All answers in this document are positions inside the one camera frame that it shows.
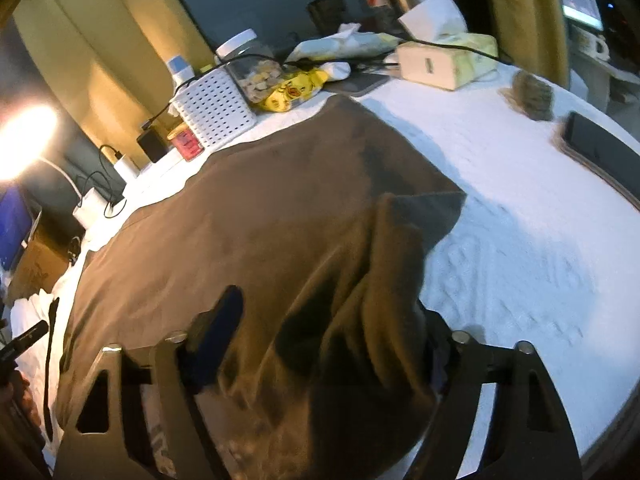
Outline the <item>red tin can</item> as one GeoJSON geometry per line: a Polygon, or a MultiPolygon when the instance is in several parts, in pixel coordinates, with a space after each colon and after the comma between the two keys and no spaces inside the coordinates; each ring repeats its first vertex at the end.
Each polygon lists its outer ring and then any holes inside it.
{"type": "Polygon", "coordinates": [[[186,162],[204,152],[203,145],[185,122],[173,128],[167,140],[186,162]]]}

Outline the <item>white desk lamp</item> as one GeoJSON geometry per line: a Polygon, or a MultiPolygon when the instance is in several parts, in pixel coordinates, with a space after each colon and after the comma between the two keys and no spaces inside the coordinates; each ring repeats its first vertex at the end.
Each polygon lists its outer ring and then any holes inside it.
{"type": "Polygon", "coordinates": [[[44,156],[58,128],[58,114],[46,104],[29,105],[1,124],[1,181],[15,181],[21,174],[41,162],[59,174],[76,196],[73,217],[86,230],[99,218],[112,211],[112,206],[94,185],[92,177],[85,178],[86,189],[81,191],[72,176],[44,156]]]}

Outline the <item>white charger plug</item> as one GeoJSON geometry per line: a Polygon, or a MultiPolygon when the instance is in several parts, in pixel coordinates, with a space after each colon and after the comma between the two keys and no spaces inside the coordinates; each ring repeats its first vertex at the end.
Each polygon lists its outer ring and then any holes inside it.
{"type": "Polygon", "coordinates": [[[113,165],[114,170],[120,175],[122,180],[127,184],[137,180],[140,174],[140,169],[134,164],[134,162],[126,155],[122,155],[113,165]]]}

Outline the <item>white mug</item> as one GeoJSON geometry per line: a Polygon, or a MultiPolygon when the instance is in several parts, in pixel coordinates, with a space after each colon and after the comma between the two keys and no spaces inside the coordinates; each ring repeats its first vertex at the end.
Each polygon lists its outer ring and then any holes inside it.
{"type": "Polygon", "coordinates": [[[576,48],[579,52],[601,62],[610,60],[610,49],[603,37],[579,27],[573,29],[573,34],[576,48]]]}

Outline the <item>black power adapter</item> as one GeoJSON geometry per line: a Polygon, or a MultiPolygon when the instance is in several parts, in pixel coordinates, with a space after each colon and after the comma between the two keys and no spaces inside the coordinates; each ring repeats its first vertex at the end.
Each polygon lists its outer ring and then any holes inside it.
{"type": "Polygon", "coordinates": [[[166,142],[153,126],[142,129],[137,137],[137,144],[153,164],[159,162],[169,151],[166,142]]]}

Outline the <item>white perforated plastic basket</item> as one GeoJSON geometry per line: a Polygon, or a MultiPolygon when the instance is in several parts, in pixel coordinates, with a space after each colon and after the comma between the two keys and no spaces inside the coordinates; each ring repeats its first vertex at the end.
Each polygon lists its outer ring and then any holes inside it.
{"type": "Polygon", "coordinates": [[[223,67],[182,86],[171,104],[209,151],[220,150],[257,124],[256,115],[223,67]]]}

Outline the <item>dark phone near tissue box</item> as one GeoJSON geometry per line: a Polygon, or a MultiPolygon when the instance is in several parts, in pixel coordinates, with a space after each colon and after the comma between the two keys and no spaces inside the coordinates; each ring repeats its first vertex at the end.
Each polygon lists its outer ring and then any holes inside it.
{"type": "Polygon", "coordinates": [[[387,75],[372,73],[352,73],[346,79],[340,81],[327,82],[323,86],[323,90],[340,94],[341,96],[352,96],[360,98],[371,91],[380,88],[383,84],[390,81],[387,75]]]}

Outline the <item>yellow snack bag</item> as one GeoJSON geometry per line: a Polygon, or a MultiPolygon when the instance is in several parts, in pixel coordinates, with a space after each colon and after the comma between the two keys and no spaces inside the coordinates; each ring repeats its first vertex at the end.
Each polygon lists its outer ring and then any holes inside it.
{"type": "Polygon", "coordinates": [[[269,113],[289,112],[316,96],[329,79],[329,74],[318,68],[299,70],[277,84],[258,107],[269,113]]]}

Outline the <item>blue screen tablet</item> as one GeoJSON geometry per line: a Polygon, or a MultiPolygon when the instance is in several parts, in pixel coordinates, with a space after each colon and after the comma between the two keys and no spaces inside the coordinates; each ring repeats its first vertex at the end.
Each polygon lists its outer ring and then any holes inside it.
{"type": "Polygon", "coordinates": [[[42,208],[18,184],[1,192],[1,269],[13,271],[38,226],[42,208]]]}

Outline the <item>green tissue box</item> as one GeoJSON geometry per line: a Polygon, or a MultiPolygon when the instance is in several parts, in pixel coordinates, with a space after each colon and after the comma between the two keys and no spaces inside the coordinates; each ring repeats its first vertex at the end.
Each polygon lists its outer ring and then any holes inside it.
{"type": "Polygon", "coordinates": [[[469,32],[454,0],[425,0],[399,23],[410,37],[396,49],[402,79],[456,91],[497,69],[496,38],[469,32]]]}

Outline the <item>brown cardboard box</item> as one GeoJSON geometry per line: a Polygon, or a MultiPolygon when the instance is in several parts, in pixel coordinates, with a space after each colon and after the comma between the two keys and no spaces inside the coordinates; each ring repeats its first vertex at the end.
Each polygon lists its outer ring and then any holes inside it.
{"type": "Polygon", "coordinates": [[[17,299],[29,298],[42,290],[52,292],[69,267],[68,245],[38,226],[11,276],[4,304],[12,307],[17,299]]]}

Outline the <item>dark brown t-shirt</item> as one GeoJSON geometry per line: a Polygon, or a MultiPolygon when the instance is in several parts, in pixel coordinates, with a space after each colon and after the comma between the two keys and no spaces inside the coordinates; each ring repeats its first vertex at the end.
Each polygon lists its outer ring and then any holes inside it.
{"type": "Polygon", "coordinates": [[[422,437],[447,341],[420,301],[465,195],[397,130],[334,96],[207,159],[134,212],[80,274],[55,416],[70,426],[107,344],[184,330],[229,286],[243,316],[205,418],[249,479],[373,479],[422,437]]]}

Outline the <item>black smartphone on table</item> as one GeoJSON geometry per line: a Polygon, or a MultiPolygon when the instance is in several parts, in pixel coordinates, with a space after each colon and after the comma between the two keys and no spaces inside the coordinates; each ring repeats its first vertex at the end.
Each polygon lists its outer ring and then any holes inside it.
{"type": "Polygon", "coordinates": [[[613,133],[570,112],[561,120],[555,144],[639,209],[639,154],[613,133]]]}

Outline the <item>white textured table cloth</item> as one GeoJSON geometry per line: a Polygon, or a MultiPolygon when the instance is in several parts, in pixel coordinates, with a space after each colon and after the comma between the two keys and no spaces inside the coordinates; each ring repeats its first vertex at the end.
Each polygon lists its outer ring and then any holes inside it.
{"type": "MultiPolygon", "coordinates": [[[[449,180],[465,201],[452,230],[427,254],[420,301],[450,330],[482,344],[512,348],[520,340],[538,351],[572,427],[582,478],[592,465],[620,452],[637,433],[639,402],[639,209],[555,144],[561,120],[576,112],[613,133],[634,151],[638,144],[611,119],[574,94],[558,90],[553,119],[534,122],[501,94],[515,70],[447,92],[393,80],[363,99],[351,99],[397,130],[449,180]]],[[[169,154],[127,188],[122,214],[88,233],[84,247],[40,300],[38,320],[52,333],[18,361],[34,389],[41,422],[27,429],[3,424],[6,478],[50,474],[64,431],[55,416],[63,342],[80,274],[89,252],[109,242],[138,209],[180,192],[210,156],[252,143],[314,117],[328,99],[314,98],[292,112],[262,118],[219,151],[186,162],[169,154]]],[[[214,438],[202,396],[195,398],[209,437],[229,471],[248,479],[214,438]]],[[[156,466],[180,479],[160,426],[160,400],[144,385],[142,401],[156,466]]],[[[471,442],[457,478],[480,463],[495,388],[484,385],[471,442]]]]}

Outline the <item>yellow curtain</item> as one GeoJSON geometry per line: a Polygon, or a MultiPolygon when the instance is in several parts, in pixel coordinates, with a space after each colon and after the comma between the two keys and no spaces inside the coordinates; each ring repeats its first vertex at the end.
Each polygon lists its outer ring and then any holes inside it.
{"type": "Polygon", "coordinates": [[[13,18],[54,95],[96,145],[110,144],[145,166],[137,142],[149,119],[161,134],[177,121],[166,65],[176,55],[194,68],[213,51],[179,0],[21,0],[13,18]]]}

